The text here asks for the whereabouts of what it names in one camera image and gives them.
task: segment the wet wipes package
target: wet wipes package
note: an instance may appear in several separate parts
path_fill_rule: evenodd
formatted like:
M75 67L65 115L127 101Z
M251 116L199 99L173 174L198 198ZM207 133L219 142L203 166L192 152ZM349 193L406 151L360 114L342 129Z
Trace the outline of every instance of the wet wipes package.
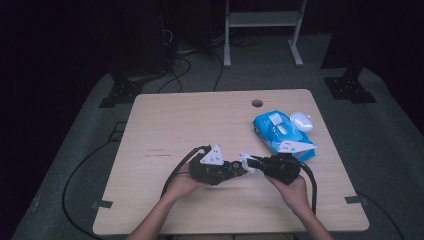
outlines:
M311 122L308 124L310 124L309 131L312 129L312 124ZM305 131L300 131L296 127L299 124L295 125L286 114L278 110L268 112L257 116L253 125L255 133L268 146L273 155L289 152L300 162L315 156L314 148L316 146L309 140Z

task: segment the floor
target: floor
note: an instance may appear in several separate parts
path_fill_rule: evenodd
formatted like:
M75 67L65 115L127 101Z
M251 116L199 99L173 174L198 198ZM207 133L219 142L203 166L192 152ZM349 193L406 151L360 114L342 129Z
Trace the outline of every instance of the floor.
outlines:
M298 41L303 67L296 67L287 46L289 36L255 37L257 44L231 48L232 66L222 69L223 47L174 61L174 76L147 83L142 93L309 89L321 111L339 155L356 190L368 195L363 207L370 227L364 232L332 233L335 239L420 239L424 208L424 139L389 94L384 81L365 69L359 80L376 103L334 100L324 77L345 69L320 69L329 35L305 35ZM117 122L127 121L131 104L99 108L112 88L109 74L99 79L62 144L43 184L13 239L92 239L97 213L119 141L109 141ZM118 131L125 124L118 124ZM66 218L65 207L74 224ZM296 233L309 239L306 233ZM101 236L123 239L123 235Z

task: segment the hand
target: hand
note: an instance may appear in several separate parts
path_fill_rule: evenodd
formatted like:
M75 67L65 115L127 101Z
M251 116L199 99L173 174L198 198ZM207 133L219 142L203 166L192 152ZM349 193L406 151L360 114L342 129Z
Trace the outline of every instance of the hand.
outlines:
M286 185L269 176L265 176L265 178L277 188L284 202L295 214L299 214L304 210L310 210L306 182L302 176L298 176L290 185Z
M169 197L174 201L177 201L178 199L189 196L198 188L207 185L191 178L188 170L189 164L186 163L180 168L178 174L171 181L168 190L166 191L164 196Z

